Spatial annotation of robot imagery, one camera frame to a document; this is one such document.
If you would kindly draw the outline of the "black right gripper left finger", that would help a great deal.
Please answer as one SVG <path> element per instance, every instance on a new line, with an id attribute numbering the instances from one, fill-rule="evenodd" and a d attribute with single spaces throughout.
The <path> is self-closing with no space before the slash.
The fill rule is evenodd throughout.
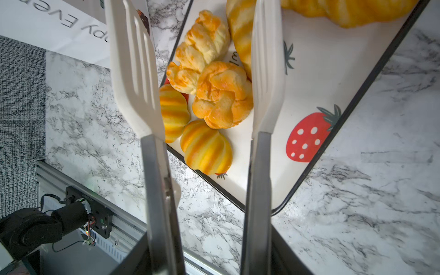
<path id="1" fill-rule="evenodd" d="M 130 254 L 110 275 L 152 275 L 148 235 L 145 233 Z"/>

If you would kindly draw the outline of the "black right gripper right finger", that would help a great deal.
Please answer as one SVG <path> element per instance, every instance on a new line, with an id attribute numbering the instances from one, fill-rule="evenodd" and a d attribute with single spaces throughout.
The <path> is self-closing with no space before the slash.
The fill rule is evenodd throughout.
<path id="1" fill-rule="evenodd" d="M 306 266 L 272 226 L 271 266 L 272 275 L 305 275 Z"/>

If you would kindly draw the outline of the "pale braided bread roll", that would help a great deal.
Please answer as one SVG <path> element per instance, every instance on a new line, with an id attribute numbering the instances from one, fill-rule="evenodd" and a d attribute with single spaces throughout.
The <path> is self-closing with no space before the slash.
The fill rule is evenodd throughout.
<path id="1" fill-rule="evenodd" d="M 169 63 L 166 76 L 178 92 L 193 95 L 204 68 L 222 59 L 230 45 L 229 28 L 209 10 L 199 17 L 176 49 L 175 61 Z"/>

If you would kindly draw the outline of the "white paper gift bag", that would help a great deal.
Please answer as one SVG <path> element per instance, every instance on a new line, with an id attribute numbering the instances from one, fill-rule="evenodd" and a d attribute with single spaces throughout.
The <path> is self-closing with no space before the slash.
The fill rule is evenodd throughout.
<path id="1" fill-rule="evenodd" d="M 106 1 L 1 1 L 1 35 L 110 68 Z"/>

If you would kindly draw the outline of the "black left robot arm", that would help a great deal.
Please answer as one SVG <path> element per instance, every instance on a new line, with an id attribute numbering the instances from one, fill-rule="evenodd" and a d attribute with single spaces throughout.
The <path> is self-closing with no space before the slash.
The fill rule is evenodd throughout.
<path id="1" fill-rule="evenodd" d="M 13 212 L 1 219 L 1 269 L 18 262 L 42 244 L 59 242 L 89 221 L 91 209 L 74 202 L 43 213 L 34 208 Z"/>

